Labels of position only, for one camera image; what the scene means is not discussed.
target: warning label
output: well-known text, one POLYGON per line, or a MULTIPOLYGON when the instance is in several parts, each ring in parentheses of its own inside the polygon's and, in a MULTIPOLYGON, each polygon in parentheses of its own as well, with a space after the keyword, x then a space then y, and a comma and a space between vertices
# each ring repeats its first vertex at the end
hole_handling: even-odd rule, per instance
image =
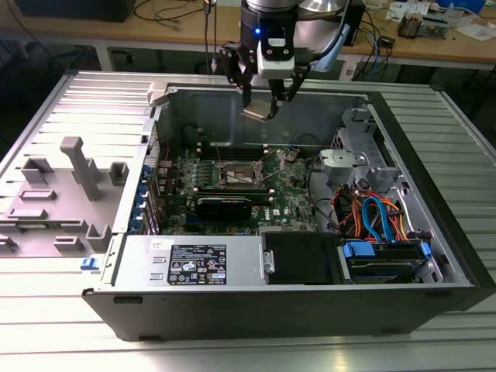
POLYGON ((177 245, 170 254, 169 284, 226 284, 226 245, 177 245))

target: metal table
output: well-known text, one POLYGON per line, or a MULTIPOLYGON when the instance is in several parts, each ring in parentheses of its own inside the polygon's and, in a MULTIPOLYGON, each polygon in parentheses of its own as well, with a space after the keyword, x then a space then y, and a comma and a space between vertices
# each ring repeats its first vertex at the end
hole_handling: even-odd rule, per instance
MULTIPOLYGON (((209 77, 197 76, 198 82, 209 77)), ((150 115, 150 83, 165 74, 64 76, 0 163, 0 212, 23 181, 28 155, 50 160, 60 139, 82 136, 97 164, 133 162, 150 115)), ((379 91, 454 215, 496 277, 496 152, 450 98, 424 85, 309 81, 306 88, 379 91)), ((59 167, 70 167, 58 160, 59 167)), ((496 367, 496 297, 441 315, 407 336, 127 343, 81 300, 96 277, 78 258, 0 259, 3 370, 475 370, 496 367)))

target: wooden workbench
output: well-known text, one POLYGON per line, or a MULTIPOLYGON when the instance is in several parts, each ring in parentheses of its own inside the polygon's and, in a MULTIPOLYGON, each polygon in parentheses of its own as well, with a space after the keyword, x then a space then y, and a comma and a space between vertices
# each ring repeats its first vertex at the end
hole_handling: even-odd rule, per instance
MULTIPOLYGON (((29 40, 10 14, 7 0, 0 0, 0 37, 29 40)), ((175 0, 156 0, 156 7, 163 8, 181 4, 175 0)), ((202 4, 198 1, 186 5, 182 9, 170 10, 167 16, 178 16, 191 10, 199 9, 202 4)), ((162 26, 157 22, 146 21, 131 15, 124 23, 111 23, 89 20, 32 18, 20 15, 15 11, 24 25, 38 38, 47 42, 87 43, 97 49, 103 69, 112 68, 111 58, 102 51, 109 47, 142 47, 150 49, 203 50, 204 13, 196 12, 181 18, 181 30, 162 26)), ((438 65, 458 68, 490 68, 496 64, 496 38, 484 42, 477 41, 457 31, 450 30, 444 40, 416 38, 414 40, 398 37, 397 23, 382 21, 386 10, 380 10, 374 17, 374 24, 382 29, 381 33, 396 39, 391 55, 392 63, 407 63, 420 65, 438 65)), ((147 18, 153 18, 150 3, 139 9, 139 13, 147 18)), ((237 7, 219 6, 217 22, 217 44, 222 45, 230 40, 239 39, 239 14, 237 7)), ((484 8, 483 17, 495 17, 496 10, 484 8)), ((211 16, 208 41, 213 43, 213 16, 211 16)), ((355 63, 371 52, 370 44, 364 33, 360 33, 354 46, 345 46, 341 59, 355 63)))

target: gray plastic part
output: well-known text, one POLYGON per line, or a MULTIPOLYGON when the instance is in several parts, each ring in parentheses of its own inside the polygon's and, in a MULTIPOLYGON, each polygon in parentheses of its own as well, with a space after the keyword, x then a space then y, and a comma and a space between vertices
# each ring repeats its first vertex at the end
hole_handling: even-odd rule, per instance
POLYGON ((129 168, 126 163, 112 163, 110 164, 108 174, 110 175, 110 179, 114 186, 124 186, 126 184, 127 175, 129 174, 129 168))
POLYGON ((21 172, 28 183, 36 187, 37 185, 46 185, 47 180, 43 173, 51 173, 53 170, 44 157, 30 157, 21 168, 21 172))
POLYGON ((45 209, 12 208, 7 217, 10 219, 45 219, 48 213, 45 209))
POLYGON ((25 190, 22 191, 19 197, 25 202, 54 200, 57 194, 54 190, 25 190))
POLYGON ((12 209, 44 209, 48 218, 10 219, 3 215, 0 234, 10 236, 17 247, 14 252, 2 253, 2 257, 81 257, 95 253, 86 240, 88 227, 94 225, 98 232, 103 231, 107 224, 112 227, 124 187, 112 185, 108 168, 100 170, 98 190, 101 197, 98 202, 89 202, 82 186, 74 182, 71 171, 54 168, 52 173, 43 174, 50 185, 44 188, 33 188, 24 182, 7 212, 12 209), (26 201, 19 197, 24 191, 48 190, 55 190, 57 197, 39 201, 26 201), (63 235, 78 236, 84 250, 57 250, 53 245, 55 236, 63 235))
POLYGON ((90 201, 98 200, 100 192, 96 185, 94 172, 88 166, 88 161, 84 158, 81 150, 83 147, 83 139, 81 137, 64 137, 60 145, 60 151, 65 153, 74 167, 74 172, 81 182, 84 193, 90 201))
POLYGON ((88 231, 88 224, 83 219, 76 223, 61 223, 60 227, 66 233, 82 233, 88 231))
POLYGON ((0 233, 22 234, 22 230, 15 223, 5 223, 0 225, 0 233))
POLYGON ((13 252, 16 250, 17 244, 8 236, 0 236, 0 252, 13 252))
MULTIPOLYGON (((90 174, 93 175, 93 178, 95 179, 95 182, 98 182, 100 172, 98 171, 98 168, 96 167, 96 163, 93 159, 86 159, 88 162, 88 168, 90 170, 90 174)), ((75 170, 72 171, 72 175, 74 177, 74 180, 76 181, 77 184, 81 184, 79 181, 79 177, 77 176, 78 174, 76 173, 75 170)))
POLYGON ((55 236, 54 246, 58 250, 83 250, 84 246, 78 236, 55 236))
POLYGON ((86 240, 95 252, 106 252, 112 238, 112 231, 109 225, 105 225, 100 236, 94 225, 91 225, 86 233, 86 240))

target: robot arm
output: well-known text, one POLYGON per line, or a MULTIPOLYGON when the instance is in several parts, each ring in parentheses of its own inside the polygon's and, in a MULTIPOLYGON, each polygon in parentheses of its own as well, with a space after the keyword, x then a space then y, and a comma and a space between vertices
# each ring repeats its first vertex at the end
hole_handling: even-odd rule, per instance
POLYGON ((350 29, 351 0, 243 0, 239 43, 227 43, 221 59, 229 83, 243 92, 243 114, 272 119, 290 102, 313 68, 328 71, 350 29), (252 81, 267 80, 271 102, 251 99, 252 81), (289 87, 284 79, 291 79, 289 87))

